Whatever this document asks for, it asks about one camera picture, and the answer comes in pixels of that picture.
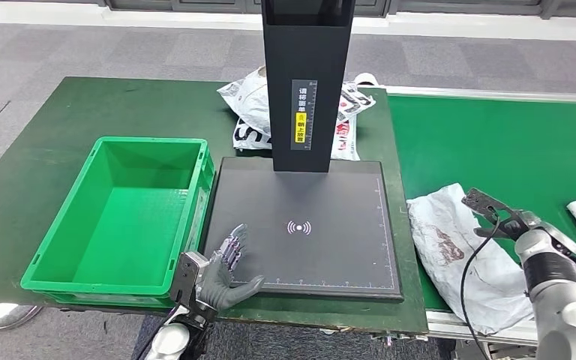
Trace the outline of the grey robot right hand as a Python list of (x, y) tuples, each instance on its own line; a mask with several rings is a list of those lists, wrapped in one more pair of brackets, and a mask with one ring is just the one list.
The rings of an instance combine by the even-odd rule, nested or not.
[(531, 211), (512, 213), (507, 219), (499, 222), (497, 230), (477, 227), (474, 229), (474, 233), (481, 237), (490, 236), (517, 241), (520, 236), (531, 230), (541, 230), (546, 233), (548, 240), (544, 240), (544, 243), (550, 245), (558, 253), (569, 258), (576, 256), (576, 242), (552, 224), (541, 220)]

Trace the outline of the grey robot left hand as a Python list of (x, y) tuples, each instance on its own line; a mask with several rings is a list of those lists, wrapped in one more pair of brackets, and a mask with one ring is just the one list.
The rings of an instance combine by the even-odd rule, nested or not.
[(239, 224), (216, 248), (209, 260), (197, 298), (214, 308), (224, 311), (257, 294), (265, 283), (257, 275), (245, 284), (232, 287), (233, 273), (248, 249), (248, 225)]

